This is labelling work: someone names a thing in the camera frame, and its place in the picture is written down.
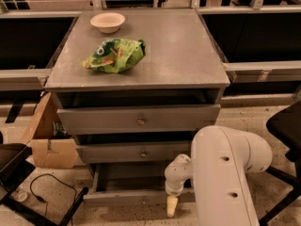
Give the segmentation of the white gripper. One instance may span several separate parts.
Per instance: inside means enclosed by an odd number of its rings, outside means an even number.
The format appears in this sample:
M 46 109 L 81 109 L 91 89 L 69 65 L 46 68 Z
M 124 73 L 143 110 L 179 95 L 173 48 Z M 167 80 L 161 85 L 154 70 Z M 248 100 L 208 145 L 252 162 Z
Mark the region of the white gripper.
M 172 218 L 182 194 L 184 183 L 193 177 L 191 158 L 181 153 L 165 169 L 166 213 Z

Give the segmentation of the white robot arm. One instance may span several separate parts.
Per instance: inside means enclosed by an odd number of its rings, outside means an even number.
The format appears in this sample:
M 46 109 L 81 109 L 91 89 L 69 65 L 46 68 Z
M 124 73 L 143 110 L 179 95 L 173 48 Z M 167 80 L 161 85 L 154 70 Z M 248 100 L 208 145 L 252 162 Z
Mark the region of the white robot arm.
M 207 126 L 193 138 L 191 154 L 165 169 L 166 213 L 172 217 L 184 182 L 192 181 L 198 226 L 260 226 L 246 180 L 264 172 L 272 150 L 262 137 L 224 126 Z

